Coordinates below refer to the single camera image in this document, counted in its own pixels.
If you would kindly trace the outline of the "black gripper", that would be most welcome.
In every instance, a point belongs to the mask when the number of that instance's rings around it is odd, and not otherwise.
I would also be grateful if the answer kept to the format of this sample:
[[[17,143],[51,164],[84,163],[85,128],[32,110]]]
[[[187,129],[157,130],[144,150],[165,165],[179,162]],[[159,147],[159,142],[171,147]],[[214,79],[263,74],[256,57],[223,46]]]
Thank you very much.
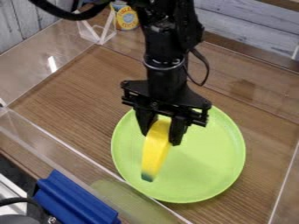
[[[144,136],[159,115],[171,118],[169,143],[177,146],[192,124],[207,126],[211,101],[191,90],[184,62],[172,66],[144,64],[144,67],[145,80],[124,80],[120,83],[124,91],[121,101],[133,108]]]

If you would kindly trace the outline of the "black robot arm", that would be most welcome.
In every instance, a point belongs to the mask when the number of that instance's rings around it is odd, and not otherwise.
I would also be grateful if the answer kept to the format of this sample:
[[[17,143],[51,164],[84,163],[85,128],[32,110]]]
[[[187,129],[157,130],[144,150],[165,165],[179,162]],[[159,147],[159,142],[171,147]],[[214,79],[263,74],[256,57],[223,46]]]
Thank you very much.
[[[125,80],[123,103],[135,110],[143,134],[157,116],[171,118],[168,142],[176,146],[191,125],[204,127],[211,101],[188,87],[188,56],[206,57],[195,49],[204,27],[198,19],[194,0],[125,0],[135,9],[144,34],[145,80]]]

